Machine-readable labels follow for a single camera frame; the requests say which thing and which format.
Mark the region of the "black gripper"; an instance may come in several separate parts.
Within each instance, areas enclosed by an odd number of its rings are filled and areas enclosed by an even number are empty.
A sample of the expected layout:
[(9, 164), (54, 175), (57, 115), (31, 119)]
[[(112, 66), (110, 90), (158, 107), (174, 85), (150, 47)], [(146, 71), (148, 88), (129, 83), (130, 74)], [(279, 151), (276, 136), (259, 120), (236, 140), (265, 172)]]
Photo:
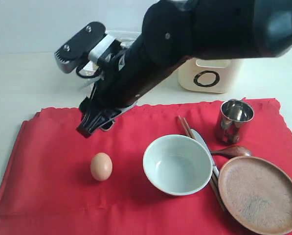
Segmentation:
[(97, 129), (108, 131), (115, 124), (116, 110), (133, 104), (168, 77), (185, 61), (184, 39), (136, 39), (128, 49), (113, 41), (110, 61), (102, 54), (98, 65), (104, 79), (97, 82), (93, 101), (80, 105), (83, 115), (77, 131), (85, 138)]

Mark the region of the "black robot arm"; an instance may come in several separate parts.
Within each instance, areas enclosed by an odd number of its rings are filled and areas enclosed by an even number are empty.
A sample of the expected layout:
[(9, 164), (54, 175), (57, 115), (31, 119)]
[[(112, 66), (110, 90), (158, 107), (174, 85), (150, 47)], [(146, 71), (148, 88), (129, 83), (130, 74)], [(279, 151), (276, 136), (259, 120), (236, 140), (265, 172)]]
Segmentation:
[(145, 13), (139, 37), (106, 53), (112, 39), (87, 45), (104, 77), (80, 105), (89, 137), (190, 58), (278, 57), (292, 47), (292, 0), (161, 0)]

